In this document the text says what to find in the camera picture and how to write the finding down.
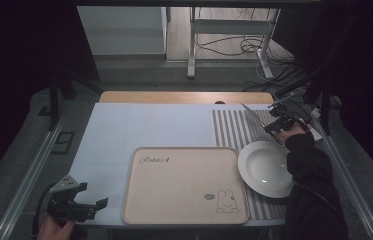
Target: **plate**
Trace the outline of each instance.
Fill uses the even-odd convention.
[[[269,141],[257,141],[246,145],[239,153],[239,173],[249,187],[272,198],[289,196],[292,175],[286,167],[288,150]]]

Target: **knife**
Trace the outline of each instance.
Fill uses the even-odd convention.
[[[268,131],[268,130],[265,129],[266,125],[261,121],[261,118],[258,114],[256,114],[254,111],[252,111],[245,104],[243,104],[243,103],[241,103],[241,104],[245,108],[246,112],[249,115],[251,115],[255,120],[257,120],[257,122],[261,125],[261,127],[263,127],[263,129],[266,133],[268,133],[278,144],[283,145],[283,141],[280,138],[276,137],[276,135],[274,135],[274,133],[272,131]]]

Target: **white metal stand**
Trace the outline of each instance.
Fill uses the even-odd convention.
[[[195,40],[196,34],[232,34],[232,35],[263,35],[261,49],[258,49],[258,59],[263,68],[265,77],[273,78],[270,67],[267,64],[267,48],[276,26],[279,9],[275,9],[269,21],[260,20],[213,20],[196,19],[195,8],[192,8],[190,16],[190,46],[187,68],[187,77],[195,77]]]

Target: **white wall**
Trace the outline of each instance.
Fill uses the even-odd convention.
[[[161,7],[77,7],[93,55],[164,54]]]

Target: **person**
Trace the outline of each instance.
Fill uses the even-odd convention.
[[[69,240],[75,224],[75,221],[67,221],[64,227],[60,227],[49,214],[46,214],[37,240]]]
[[[275,134],[290,151],[287,169],[294,181],[287,203],[285,239],[348,239],[329,157],[315,147],[298,123]]]

